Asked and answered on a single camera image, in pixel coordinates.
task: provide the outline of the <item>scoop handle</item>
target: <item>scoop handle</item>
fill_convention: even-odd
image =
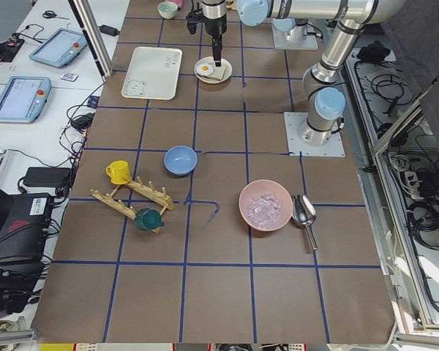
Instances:
[[[309,237],[309,241],[310,241],[310,244],[312,246],[312,250],[313,251],[319,250],[319,248],[317,247],[317,242],[315,241],[315,238],[314,238],[314,234],[312,233],[312,229],[310,228],[310,225],[306,226],[306,232],[307,232],[307,236]]]

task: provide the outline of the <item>blue bowl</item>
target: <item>blue bowl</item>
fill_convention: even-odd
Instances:
[[[197,164],[197,154],[188,146],[174,146],[164,155],[164,166],[176,176],[185,176]]]

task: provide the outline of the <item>blue tablet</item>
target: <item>blue tablet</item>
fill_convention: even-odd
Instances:
[[[76,31],[58,29],[29,58],[54,67],[68,65],[86,47],[85,37]]]
[[[0,123],[34,122],[49,92],[47,77],[11,77],[0,96]]]

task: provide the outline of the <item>yellow mug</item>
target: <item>yellow mug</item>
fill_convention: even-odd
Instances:
[[[127,184],[132,180],[130,175],[129,162],[119,160],[114,161],[105,169],[113,184]]]

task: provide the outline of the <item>spoon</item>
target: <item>spoon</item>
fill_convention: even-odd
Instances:
[[[293,199],[294,222],[298,227],[304,227],[306,229],[307,236],[312,245],[312,250],[315,251],[318,247],[310,227],[317,218],[314,206],[310,203],[306,195],[293,195],[291,198]]]

